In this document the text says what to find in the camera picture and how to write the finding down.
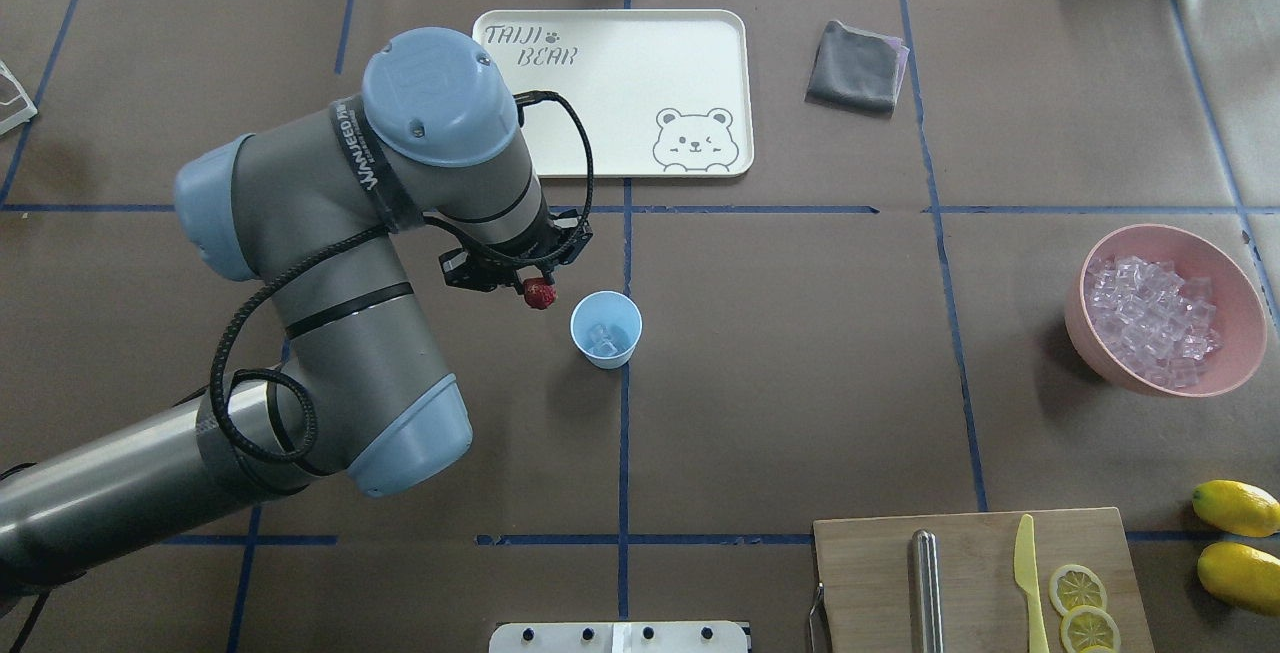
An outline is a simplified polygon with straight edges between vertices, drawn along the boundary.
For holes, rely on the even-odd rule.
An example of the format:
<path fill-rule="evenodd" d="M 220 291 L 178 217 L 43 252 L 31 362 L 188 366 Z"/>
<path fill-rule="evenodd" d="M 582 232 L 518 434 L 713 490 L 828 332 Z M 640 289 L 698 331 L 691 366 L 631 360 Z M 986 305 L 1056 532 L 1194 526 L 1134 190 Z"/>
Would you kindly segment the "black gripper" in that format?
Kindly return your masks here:
<path fill-rule="evenodd" d="M 586 247 L 584 216 L 536 216 L 521 233 L 497 243 L 483 242 L 447 216 L 440 229 L 460 243 L 440 256 L 445 284 L 480 292 L 511 287 L 521 296 L 553 296 L 556 270 Z"/>

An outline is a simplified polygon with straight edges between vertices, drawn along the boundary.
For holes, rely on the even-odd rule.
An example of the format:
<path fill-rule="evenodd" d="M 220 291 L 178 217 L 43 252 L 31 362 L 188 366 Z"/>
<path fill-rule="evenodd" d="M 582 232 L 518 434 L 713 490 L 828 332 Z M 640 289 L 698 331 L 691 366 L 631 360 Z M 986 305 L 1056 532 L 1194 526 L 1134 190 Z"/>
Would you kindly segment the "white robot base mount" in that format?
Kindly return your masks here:
<path fill-rule="evenodd" d="M 502 624 L 489 652 L 751 652 L 749 626 L 728 620 Z"/>

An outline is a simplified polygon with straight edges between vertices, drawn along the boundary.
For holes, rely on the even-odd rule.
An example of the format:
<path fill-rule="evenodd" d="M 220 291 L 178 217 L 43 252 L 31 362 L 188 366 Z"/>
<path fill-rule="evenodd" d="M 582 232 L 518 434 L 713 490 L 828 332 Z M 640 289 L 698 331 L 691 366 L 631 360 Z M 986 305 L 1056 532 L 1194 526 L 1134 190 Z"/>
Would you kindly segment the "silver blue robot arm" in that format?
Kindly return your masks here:
<path fill-rule="evenodd" d="M 91 568 L 334 474 L 365 496 L 452 466 L 474 430 L 392 243 L 434 227 L 448 287 L 508 287 L 532 309 L 591 238 L 591 202 L 552 214 L 524 114 L 470 35 L 407 29 L 323 111 L 183 166 L 175 213 L 205 264 L 261 280 L 221 334 L 204 391 L 3 479 L 3 609 Z"/>

